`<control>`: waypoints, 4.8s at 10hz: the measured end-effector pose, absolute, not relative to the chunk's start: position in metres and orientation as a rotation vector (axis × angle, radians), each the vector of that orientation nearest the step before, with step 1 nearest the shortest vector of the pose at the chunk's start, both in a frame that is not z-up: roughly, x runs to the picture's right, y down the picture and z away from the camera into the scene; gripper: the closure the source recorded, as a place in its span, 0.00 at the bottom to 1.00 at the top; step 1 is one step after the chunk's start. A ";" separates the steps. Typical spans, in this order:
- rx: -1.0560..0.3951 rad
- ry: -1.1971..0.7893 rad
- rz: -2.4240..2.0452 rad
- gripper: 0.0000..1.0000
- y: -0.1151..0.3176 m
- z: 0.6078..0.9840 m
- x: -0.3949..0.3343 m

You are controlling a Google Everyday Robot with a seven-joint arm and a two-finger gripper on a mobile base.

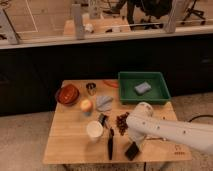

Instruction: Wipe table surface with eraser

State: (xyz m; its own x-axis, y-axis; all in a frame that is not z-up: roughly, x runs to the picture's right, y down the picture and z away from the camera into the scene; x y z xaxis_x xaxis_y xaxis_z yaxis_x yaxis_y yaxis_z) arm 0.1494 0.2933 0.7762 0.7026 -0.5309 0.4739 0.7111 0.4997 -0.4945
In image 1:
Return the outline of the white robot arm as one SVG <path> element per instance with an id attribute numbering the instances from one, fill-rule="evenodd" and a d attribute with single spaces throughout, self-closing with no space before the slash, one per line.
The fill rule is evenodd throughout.
<path id="1" fill-rule="evenodd" d="M 213 125 L 157 119 L 146 102 L 136 105 L 126 124 L 129 138 L 138 146 L 153 135 L 213 155 Z"/>

